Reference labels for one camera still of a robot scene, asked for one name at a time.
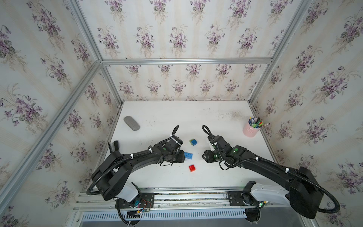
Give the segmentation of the light blue long lego brick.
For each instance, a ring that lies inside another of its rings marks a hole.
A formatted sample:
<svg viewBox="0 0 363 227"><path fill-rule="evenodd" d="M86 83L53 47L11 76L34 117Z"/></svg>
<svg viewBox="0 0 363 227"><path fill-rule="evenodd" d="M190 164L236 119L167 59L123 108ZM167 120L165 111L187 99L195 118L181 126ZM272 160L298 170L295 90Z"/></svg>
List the light blue long lego brick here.
<svg viewBox="0 0 363 227"><path fill-rule="evenodd" d="M192 158L193 158L193 154L192 153L188 153L188 152L185 152L184 153L184 156L185 156L186 159L190 159L190 160L192 160Z"/></svg>

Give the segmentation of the red square lego brick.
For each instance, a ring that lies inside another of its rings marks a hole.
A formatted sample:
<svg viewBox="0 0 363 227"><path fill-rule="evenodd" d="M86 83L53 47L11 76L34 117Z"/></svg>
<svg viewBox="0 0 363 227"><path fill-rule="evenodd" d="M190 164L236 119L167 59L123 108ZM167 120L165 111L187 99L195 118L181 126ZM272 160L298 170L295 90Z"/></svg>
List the red square lego brick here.
<svg viewBox="0 0 363 227"><path fill-rule="evenodd" d="M190 172L194 172L196 170L196 168L194 165L190 165L189 170L190 170Z"/></svg>

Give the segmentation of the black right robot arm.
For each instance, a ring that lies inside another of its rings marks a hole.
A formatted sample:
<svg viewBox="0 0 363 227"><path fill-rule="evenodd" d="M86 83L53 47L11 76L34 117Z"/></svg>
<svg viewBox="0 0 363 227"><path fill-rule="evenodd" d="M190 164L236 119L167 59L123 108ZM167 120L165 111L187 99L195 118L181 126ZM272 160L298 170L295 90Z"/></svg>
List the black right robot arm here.
<svg viewBox="0 0 363 227"><path fill-rule="evenodd" d="M244 147L232 147L222 136L213 135L206 125L202 129L211 147L202 156L207 163L224 164L226 170L236 167L248 169L277 183L287 191L284 198L292 209L306 218L314 219L319 212L335 214L340 211L338 200L318 184L309 169L277 164Z"/></svg>

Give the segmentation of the pink pen cup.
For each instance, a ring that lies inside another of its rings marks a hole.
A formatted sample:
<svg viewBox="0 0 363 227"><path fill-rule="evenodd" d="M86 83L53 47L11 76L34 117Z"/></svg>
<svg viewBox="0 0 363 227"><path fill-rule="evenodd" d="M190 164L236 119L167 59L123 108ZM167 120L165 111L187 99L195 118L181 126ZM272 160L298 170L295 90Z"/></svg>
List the pink pen cup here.
<svg viewBox="0 0 363 227"><path fill-rule="evenodd" d="M253 120L254 118L249 119L248 123L243 127L243 134L249 138L254 137L260 131L260 128L254 128L252 126Z"/></svg>

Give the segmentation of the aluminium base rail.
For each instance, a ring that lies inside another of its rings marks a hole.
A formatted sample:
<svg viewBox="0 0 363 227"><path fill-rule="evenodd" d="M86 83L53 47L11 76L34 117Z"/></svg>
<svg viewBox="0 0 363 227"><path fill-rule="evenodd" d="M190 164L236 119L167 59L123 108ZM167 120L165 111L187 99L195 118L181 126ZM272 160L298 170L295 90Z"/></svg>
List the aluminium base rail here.
<svg viewBox="0 0 363 227"><path fill-rule="evenodd" d="M139 218L127 218L131 209L117 210L115 201L80 193L66 223L67 227L317 227L286 205L268 203L259 221L245 219L246 206L230 206L227 188L143 188L154 194L154 205Z"/></svg>

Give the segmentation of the aluminium enclosure frame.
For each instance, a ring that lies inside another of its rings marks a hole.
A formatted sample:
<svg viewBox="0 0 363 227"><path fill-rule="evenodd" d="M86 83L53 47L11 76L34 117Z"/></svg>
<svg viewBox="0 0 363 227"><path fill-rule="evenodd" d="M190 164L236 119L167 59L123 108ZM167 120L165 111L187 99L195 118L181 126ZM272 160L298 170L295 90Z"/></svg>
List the aluminium enclosure frame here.
<svg viewBox="0 0 363 227"><path fill-rule="evenodd" d="M1 188L93 64L22 188L59 213L85 188L117 98L250 100L284 164L363 209L362 1L1 1Z"/></svg>

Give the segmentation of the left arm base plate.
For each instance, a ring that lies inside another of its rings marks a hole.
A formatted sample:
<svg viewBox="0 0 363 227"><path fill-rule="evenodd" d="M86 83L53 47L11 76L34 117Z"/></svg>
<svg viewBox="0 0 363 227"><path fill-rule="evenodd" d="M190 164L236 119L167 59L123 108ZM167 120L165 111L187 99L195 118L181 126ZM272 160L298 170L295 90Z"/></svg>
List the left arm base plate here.
<svg viewBox="0 0 363 227"><path fill-rule="evenodd" d="M131 202L124 199L117 199L115 208L120 209L151 209L154 207L155 194L154 193L141 193Z"/></svg>

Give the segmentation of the pens in cup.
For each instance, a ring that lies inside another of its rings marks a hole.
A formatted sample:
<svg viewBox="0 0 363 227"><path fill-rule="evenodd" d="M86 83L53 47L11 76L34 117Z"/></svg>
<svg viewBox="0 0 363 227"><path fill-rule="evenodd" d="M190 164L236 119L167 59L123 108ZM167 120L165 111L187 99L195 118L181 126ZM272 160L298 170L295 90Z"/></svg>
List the pens in cup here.
<svg viewBox="0 0 363 227"><path fill-rule="evenodd" d="M263 127L267 127L267 126L270 126L271 123L265 123L264 121L262 121L261 118L253 118L251 117L248 121L249 125L252 127L252 128L255 128L255 129L261 129Z"/></svg>

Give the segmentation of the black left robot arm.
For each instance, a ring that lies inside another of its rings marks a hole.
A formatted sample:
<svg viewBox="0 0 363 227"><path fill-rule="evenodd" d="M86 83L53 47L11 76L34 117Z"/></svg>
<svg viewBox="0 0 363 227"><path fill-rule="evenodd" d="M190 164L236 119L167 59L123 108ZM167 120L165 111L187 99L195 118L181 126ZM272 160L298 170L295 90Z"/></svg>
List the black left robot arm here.
<svg viewBox="0 0 363 227"><path fill-rule="evenodd" d="M117 198L133 201L139 197L140 190L132 183L127 185L129 176L149 165L159 164L161 167L172 166L174 163L185 161L184 151L181 149L183 141L176 136L179 125L175 126L172 134L146 150L122 154L114 150L93 172L91 185L86 194L101 195L105 201Z"/></svg>

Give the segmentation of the black stapler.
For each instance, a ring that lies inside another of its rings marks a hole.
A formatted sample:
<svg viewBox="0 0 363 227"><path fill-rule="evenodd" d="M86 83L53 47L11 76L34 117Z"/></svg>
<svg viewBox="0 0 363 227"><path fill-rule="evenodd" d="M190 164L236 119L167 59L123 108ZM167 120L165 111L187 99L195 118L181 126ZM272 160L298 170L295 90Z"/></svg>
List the black stapler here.
<svg viewBox="0 0 363 227"><path fill-rule="evenodd" d="M113 143L108 143L108 147L109 147L109 151L111 154L113 154L116 151L119 151L119 142L118 141L114 141Z"/></svg>

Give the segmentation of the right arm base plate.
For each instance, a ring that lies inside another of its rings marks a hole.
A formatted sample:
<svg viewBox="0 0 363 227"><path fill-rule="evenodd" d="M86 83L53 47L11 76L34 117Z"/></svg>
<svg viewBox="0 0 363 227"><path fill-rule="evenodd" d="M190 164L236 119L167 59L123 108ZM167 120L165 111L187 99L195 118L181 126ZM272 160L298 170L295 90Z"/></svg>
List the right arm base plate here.
<svg viewBox="0 0 363 227"><path fill-rule="evenodd" d="M228 191L226 198L230 206L250 206L252 208L262 208L268 204L268 201L258 201L250 193L243 191Z"/></svg>

